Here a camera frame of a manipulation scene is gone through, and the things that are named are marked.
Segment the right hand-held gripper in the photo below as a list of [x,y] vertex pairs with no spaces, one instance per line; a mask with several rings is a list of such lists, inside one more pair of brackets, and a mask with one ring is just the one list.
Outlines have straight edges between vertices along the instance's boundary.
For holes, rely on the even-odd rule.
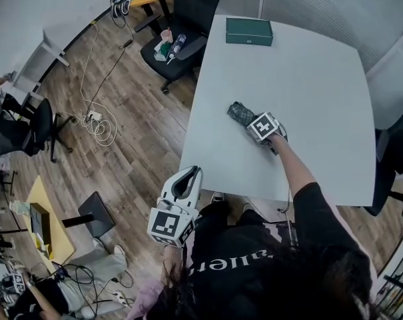
[[270,112],[255,117],[246,130],[257,143],[266,143],[268,137],[274,134],[288,140],[286,129]]

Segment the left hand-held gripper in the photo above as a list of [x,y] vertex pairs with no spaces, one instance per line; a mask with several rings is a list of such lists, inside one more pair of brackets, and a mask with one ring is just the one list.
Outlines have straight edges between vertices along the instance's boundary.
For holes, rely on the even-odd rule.
[[[151,209],[147,233],[157,243],[183,248],[195,230],[199,217],[197,203],[202,187],[203,172],[196,165],[181,169],[167,179]],[[184,203],[172,201],[183,200]]]

